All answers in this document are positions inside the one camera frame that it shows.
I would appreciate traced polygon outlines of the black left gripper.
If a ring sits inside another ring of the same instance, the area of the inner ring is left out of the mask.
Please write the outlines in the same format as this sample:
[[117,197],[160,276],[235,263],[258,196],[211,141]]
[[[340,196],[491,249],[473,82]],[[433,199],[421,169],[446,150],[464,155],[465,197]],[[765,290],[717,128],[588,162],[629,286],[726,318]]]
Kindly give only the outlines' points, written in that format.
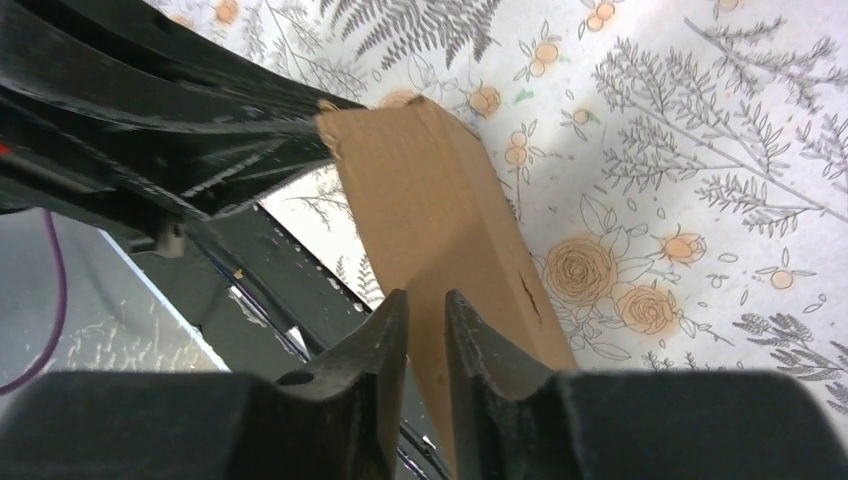
[[327,163],[322,101],[359,106],[143,1],[1,4],[5,204],[114,232],[222,218]]

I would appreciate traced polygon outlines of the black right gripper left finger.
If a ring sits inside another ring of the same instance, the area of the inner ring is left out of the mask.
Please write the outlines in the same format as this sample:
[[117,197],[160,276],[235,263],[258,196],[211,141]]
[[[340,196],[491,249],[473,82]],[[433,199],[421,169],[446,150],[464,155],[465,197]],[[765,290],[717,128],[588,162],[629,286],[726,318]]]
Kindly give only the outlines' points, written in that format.
[[391,292],[337,345],[245,373],[55,372],[1,420],[5,479],[390,479],[409,309]]

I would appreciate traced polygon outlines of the cardboard box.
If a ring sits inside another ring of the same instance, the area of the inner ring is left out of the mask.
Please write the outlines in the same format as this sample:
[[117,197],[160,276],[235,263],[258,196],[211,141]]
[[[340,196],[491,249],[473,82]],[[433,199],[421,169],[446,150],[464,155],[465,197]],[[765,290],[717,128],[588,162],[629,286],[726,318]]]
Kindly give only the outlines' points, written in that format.
[[481,141],[425,97],[342,109],[321,102],[329,148],[384,292],[409,305],[408,357],[449,464],[456,461],[445,297],[459,290],[499,333],[554,368],[576,360]]

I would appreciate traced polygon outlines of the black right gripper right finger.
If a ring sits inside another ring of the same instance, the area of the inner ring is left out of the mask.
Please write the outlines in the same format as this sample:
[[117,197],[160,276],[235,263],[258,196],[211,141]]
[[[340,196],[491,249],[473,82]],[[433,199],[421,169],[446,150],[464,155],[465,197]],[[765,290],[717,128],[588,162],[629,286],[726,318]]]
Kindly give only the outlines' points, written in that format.
[[843,479],[847,452],[787,376],[555,371],[459,291],[445,344],[461,479]]

